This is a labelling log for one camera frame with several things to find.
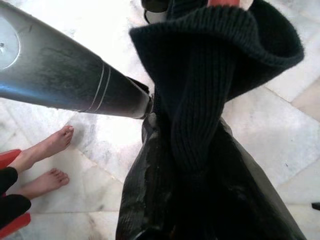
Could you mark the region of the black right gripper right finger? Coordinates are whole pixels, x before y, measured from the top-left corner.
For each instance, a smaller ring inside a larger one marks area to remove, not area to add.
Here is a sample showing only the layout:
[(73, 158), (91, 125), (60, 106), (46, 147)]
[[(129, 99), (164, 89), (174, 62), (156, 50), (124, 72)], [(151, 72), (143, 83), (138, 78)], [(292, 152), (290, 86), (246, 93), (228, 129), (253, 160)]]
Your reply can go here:
[(298, 224), (263, 169), (223, 121), (197, 131), (206, 167), (199, 240), (303, 240)]

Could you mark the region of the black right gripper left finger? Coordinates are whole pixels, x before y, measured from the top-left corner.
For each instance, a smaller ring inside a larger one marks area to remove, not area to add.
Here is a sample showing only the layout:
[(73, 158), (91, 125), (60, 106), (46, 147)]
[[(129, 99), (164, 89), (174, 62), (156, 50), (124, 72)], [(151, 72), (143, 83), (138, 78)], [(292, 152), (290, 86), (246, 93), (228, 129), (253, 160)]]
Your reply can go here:
[(142, 147), (124, 181), (116, 238), (171, 240), (177, 222), (177, 167), (170, 123), (145, 119)]

